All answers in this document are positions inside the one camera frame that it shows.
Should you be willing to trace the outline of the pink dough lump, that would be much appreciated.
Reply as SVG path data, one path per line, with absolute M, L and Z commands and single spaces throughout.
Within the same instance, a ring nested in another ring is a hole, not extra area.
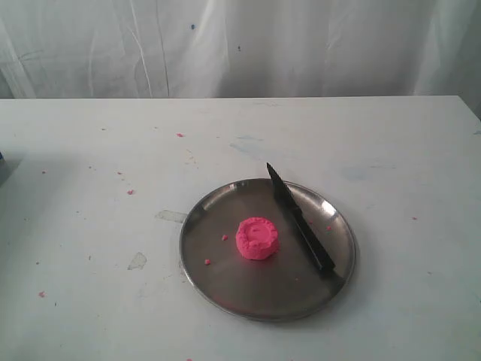
M 264 260 L 280 249 L 276 226 L 264 217 L 250 217 L 239 223 L 235 240 L 241 256 Z

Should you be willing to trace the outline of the black knife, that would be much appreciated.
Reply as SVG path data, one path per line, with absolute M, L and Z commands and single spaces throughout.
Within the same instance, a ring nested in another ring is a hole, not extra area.
M 310 223 L 304 218 L 303 211 L 296 203 L 289 187 L 269 162 L 266 163 L 266 169 L 271 179 L 274 201 L 290 222 L 290 226 L 297 232 L 298 241 L 318 271 L 319 277 L 333 284 L 345 284 L 346 278 L 336 271 L 337 264 L 331 255 L 333 248 L 326 248 L 323 244 L 326 237 L 318 239 Z

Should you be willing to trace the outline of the round steel plate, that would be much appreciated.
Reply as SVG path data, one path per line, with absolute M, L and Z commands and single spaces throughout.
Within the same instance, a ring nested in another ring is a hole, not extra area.
M 238 180 L 211 191 L 183 222 L 180 260 L 187 278 L 230 314 L 268 322 L 299 319 L 333 304 L 351 281 L 357 244 L 348 222 L 320 194 L 287 185 L 333 259 L 333 270 L 321 272 L 313 264 L 268 178 Z M 249 217 L 265 217 L 279 232 L 280 249 L 265 260 L 245 259 L 236 247 L 239 223 Z

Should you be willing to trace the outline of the white plastic backdrop sheet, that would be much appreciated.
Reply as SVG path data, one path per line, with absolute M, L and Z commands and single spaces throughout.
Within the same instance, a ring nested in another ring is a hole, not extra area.
M 3 1 L 14 98 L 480 97 L 478 1 Z

